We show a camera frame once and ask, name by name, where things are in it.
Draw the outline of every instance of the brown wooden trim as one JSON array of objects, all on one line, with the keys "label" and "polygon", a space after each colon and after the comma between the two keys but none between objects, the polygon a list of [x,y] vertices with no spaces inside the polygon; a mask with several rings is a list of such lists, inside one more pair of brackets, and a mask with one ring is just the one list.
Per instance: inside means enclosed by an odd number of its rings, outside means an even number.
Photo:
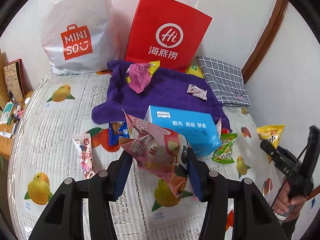
[{"label": "brown wooden trim", "polygon": [[246,83],[252,76],[256,68],[259,66],[264,55],[267,53],[268,49],[275,38],[278,29],[282,23],[285,10],[287,8],[288,0],[277,0],[275,7],[273,8],[271,17],[268,21],[266,28],[264,29],[254,51],[248,58],[244,67],[242,68],[242,76],[244,83]]},{"label": "brown wooden trim", "polygon": [[316,195],[320,193],[320,186],[316,187],[310,194],[310,196],[307,197],[307,200],[314,198]]}]

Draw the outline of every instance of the dark sleeve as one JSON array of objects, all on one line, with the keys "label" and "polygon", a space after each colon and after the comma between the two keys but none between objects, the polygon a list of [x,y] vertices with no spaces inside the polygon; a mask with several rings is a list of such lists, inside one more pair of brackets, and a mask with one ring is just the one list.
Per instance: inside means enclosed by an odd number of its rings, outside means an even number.
[{"label": "dark sleeve", "polygon": [[294,220],[291,220],[289,222],[283,222],[281,227],[285,233],[285,235],[287,236],[287,239],[288,240],[291,240],[291,237],[292,237],[292,234],[296,228],[296,223],[297,223],[297,220],[298,220],[299,217],[297,217],[296,219]]}]

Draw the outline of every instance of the white wall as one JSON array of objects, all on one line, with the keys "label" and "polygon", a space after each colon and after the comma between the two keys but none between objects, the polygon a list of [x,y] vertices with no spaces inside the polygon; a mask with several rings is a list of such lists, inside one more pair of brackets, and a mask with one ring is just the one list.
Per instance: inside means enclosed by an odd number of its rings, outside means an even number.
[{"label": "white wall", "polygon": [[[112,0],[120,40],[125,52],[130,27],[139,0]],[[214,57],[242,68],[252,53],[271,15],[276,0],[200,0],[198,9],[213,20],[198,49],[201,56]],[[21,58],[28,88],[35,89],[49,70],[41,48],[41,0],[29,0],[0,38],[0,48],[9,61]]]},{"label": "white wall", "polygon": [[[319,63],[318,41],[289,4],[269,51],[245,85],[251,100],[249,112],[257,126],[285,124],[280,145],[296,156],[307,143],[309,126],[320,128]],[[313,178],[318,186],[320,161]],[[300,239],[319,210],[320,195],[312,210],[310,201],[301,211],[292,240]]]}]

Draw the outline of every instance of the folded cloth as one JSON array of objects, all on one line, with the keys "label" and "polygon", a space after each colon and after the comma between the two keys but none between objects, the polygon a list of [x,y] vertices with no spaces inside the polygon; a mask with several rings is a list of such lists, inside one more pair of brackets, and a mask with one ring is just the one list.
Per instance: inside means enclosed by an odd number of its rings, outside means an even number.
[{"label": "folded cloth", "polygon": [[250,105],[240,68],[213,58],[196,57],[196,59],[204,79],[218,101],[231,107]]},{"label": "folded cloth", "polygon": [[[125,121],[122,109],[130,115],[144,119],[149,105],[152,105],[208,113],[215,123],[221,118],[222,127],[230,130],[229,120],[222,110],[222,103],[216,99],[204,79],[159,68],[145,90],[137,94],[129,87],[125,76],[131,64],[123,60],[108,62],[108,70],[112,70],[112,77],[107,101],[93,108],[92,120],[95,123]],[[207,90],[207,101],[188,94],[189,84]]]}]

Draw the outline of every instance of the person's arm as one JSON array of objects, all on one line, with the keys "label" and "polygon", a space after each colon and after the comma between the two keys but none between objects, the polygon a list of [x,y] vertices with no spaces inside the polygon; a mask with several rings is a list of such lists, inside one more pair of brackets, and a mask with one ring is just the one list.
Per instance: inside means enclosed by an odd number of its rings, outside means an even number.
[{"label": "person's arm", "polygon": [[290,192],[290,185],[288,182],[285,182],[283,188],[281,189],[277,200],[273,205],[273,210],[275,213],[279,215],[283,215],[284,213],[289,211],[290,205],[295,205],[289,216],[286,220],[282,223],[282,229],[284,230],[285,235],[287,236],[288,240],[291,239],[292,233],[295,230],[295,226],[300,215],[300,211],[306,202],[306,198],[299,195],[294,197],[293,199],[288,198],[288,194]]}]

